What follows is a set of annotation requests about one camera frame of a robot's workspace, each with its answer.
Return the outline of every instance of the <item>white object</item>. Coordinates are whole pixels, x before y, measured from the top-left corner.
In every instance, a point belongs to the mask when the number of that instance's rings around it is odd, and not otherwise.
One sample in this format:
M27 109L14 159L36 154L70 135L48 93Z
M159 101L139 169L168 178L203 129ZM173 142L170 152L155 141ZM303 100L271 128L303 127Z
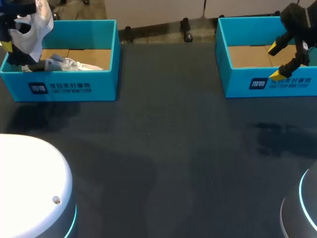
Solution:
M45 60L45 71L94 71L102 68L86 63L76 62L70 58L63 58L56 54Z
M55 147L30 136L0 134L1 238L41 235L65 211L71 193L70 168Z
M200 18L204 0L105 0L105 6L107 19L115 19L121 30Z
M31 29L22 34L16 29L9 29L12 43L22 52L30 55L38 62L42 53L42 41L53 30L54 21L47 0L36 0L36 13L27 17L18 18L16 22L28 24L31 18Z
M273 14L276 11L283 11L291 2L297 3L297 0L207 0L205 17ZM300 0L299 5L308 7L313 2L314 0Z

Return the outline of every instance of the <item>printed logo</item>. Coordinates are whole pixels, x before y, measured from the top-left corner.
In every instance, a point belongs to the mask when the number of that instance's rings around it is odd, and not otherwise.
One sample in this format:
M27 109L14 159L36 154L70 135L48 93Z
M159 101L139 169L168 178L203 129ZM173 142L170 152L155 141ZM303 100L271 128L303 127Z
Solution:
M48 94L44 83L29 83L29 87L33 94Z
M265 89L267 78L253 78L249 89Z

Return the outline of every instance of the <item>robotic arm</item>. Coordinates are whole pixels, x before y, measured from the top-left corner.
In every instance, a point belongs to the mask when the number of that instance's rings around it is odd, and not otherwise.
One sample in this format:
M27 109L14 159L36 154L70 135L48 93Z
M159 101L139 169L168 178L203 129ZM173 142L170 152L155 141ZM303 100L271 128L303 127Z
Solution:
M270 78L274 81L282 80L292 76L301 64L308 66L309 48L317 44L317 1L308 8L303 8L296 3L289 4L281 12L281 21L287 32L276 38L268 51L274 56L285 48L290 40L294 38L296 45L295 58L286 65L282 65Z
M47 0L0 0L0 42L8 52L9 64L39 62L42 40L52 29Z

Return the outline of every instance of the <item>black bracket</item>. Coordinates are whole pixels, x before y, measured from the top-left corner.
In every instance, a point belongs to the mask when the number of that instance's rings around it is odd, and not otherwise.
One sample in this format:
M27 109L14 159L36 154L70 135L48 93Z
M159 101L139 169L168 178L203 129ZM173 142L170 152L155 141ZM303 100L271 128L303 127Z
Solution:
M184 34L184 41L185 42L193 42L193 36L190 34L190 25L188 18L185 17L182 21L180 21L180 29Z
M133 31L131 29L130 26L126 26L123 32L124 35L124 39L128 42L128 43L133 43L134 41L134 34Z
M217 33L218 19L219 18L223 18L223 17L224 17L224 15L220 15L218 18L214 18L212 20L212 24L213 24L213 28L214 28L214 34Z

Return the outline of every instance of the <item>floor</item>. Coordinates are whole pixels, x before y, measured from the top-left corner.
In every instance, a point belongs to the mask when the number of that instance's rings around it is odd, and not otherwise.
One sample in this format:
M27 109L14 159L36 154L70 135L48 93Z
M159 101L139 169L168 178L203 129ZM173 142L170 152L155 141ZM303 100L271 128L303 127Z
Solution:
M62 6L59 0L49 0L49 3L55 7L54 12L61 20L107 19L103 0L90 0L90 5L85 5L82 0L68 0ZM212 19L190 20L190 27L194 42L214 41ZM133 34L135 44L184 43L184 36L180 32L180 22L133 29ZM123 31L120 31L119 35L122 44L128 43Z

